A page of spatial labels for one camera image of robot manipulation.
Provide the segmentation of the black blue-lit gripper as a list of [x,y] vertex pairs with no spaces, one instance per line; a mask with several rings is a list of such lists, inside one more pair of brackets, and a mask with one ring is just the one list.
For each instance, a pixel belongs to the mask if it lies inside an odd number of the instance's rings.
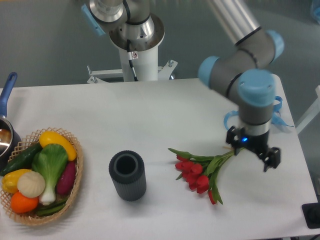
[[232,126],[226,134],[226,143],[233,148],[234,155],[238,155],[245,148],[256,154],[263,161],[263,171],[276,169],[281,163],[281,149],[268,147],[269,131],[261,135],[249,135],[245,128]]

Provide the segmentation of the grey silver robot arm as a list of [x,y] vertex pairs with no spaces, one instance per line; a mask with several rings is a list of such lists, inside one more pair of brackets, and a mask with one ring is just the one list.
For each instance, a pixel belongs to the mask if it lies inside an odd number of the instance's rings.
[[[282,54],[284,41],[277,32],[263,30],[242,0],[210,0],[208,5],[237,50],[224,59],[206,58],[198,78],[238,106],[239,124],[228,129],[226,142],[236,153],[245,148],[256,154],[265,170],[277,168],[281,151],[268,146],[276,87],[266,67]],[[97,34],[108,34],[118,48],[124,81],[160,79],[158,47],[165,29],[149,1],[87,0],[81,11]]]

